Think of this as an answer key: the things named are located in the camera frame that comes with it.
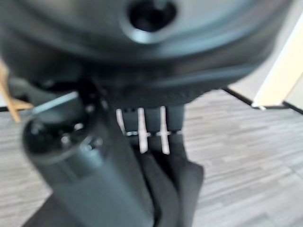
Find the chair leg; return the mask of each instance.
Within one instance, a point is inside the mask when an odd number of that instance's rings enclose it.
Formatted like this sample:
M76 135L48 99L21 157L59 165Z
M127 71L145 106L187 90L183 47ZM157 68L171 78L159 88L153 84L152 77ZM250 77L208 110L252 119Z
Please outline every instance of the chair leg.
M2 93L4 100L5 100L6 104L8 105L8 110L9 110L10 114L13 116L14 120L16 122L20 122L21 117L20 117L18 111L15 109L12 99L10 98L9 94L7 93L5 87L2 83L0 83L0 93Z

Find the wooden floor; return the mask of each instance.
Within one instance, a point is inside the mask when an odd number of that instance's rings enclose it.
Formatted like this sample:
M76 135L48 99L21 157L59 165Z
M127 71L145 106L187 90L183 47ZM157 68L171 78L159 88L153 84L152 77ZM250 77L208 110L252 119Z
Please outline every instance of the wooden floor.
M0 227L19 227L49 189L0 113ZM223 91L187 107L186 144L206 168L194 227L303 227L303 116L260 111Z

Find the gray wood floor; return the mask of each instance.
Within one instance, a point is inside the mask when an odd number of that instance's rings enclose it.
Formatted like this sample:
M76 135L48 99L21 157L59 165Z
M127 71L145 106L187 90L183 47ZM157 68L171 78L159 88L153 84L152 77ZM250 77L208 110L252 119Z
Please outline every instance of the gray wood floor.
M0 226L18 227L50 193L0 113ZM206 168L194 227L303 227L303 116L253 110L223 91L187 107L189 156Z

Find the screw hole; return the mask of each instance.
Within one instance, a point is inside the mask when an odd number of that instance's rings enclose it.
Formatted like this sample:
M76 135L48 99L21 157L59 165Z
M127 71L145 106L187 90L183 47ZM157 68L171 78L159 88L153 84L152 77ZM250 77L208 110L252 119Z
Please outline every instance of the screw hole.
M173 3L167 2L157 8L154 1L144 1L133 5L129 12L131 24L145 32L157 32L169 25L176 17L177 10Z

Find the black baseboard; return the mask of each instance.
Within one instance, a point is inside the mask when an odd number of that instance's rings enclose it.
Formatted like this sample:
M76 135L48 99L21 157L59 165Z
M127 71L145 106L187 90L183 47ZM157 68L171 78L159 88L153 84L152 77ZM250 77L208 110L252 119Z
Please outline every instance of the black baseboard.
M0 112L7 112L8 108L7 107L0 107Z
M223 91L227 92L228 94L236 97L237 99L241 100L242 102L246 103L247 105L249 105L251 108L255 109L255 110L262 110L262 109L267 109L267 110L281 110L281 109L288 109L289 107L286 105L275 105L275 106L263 106L263 108L261 107L252 107L252 100L250 100L249 98L246 98L245 96L239 94L238 92L235 92L229 88L224 88Z
M303 114L303 110L299 109L298 107L288 103L288 102L283 102L283 105L295 110L296 112L300 113L300 114Z
M247 105L252 104L252 101L249 98L246 98L245 96L239 94L238 92L235 92L229 88L224 88L223 91L227 92L228 94L236 97L237 99L241 100L242 102L246 103Z

